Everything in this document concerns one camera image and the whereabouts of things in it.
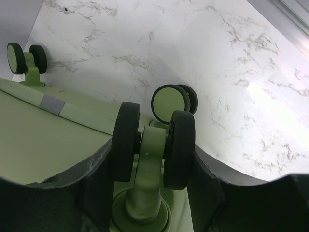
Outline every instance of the caster wheel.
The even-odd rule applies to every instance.
[[[109,156],[110,174],[115,181],[129,182],[131,179],[134,154],[140,152],[139,121],[140,105],[131,102],[122,103],[116,119]]]
[[[35,66],[38,67],[40,74],[44,74],[47,70],[47,57],[43,47],[31,45],[29,52],[33,54]]]
[[[181,88],[184,89],[184,91],[186,91],[186,93],[189,95],[189,99],[190,99],[190,103],[191,103],[191,107],[189,112],[191,112],[192,114],[195,114],[195,112],[197,111],[198,108],[198,97],[197,97],[197,93],[195,93],[195,91],[187,85],[178,85]]]
[[[175,111],[169,125],[164,162],[164,187],[183,190],[189,181],[195,150],[193,114]]]
[[[190,110],[190,99],[180,86],[164,85],[153,94],[151,110],[159,122],[168,125],[175,110]]]
[[[7,58],[13,74],[21,75],[27,70],[23,49],[17,43],[9,43],[7,46]]]

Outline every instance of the marble floor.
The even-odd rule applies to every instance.
[[[264,180],[309,173],[309,61],[246,0],[46,0],[31,44],[44,81],[151,116],[159,86],[188,84],[207,153]]]

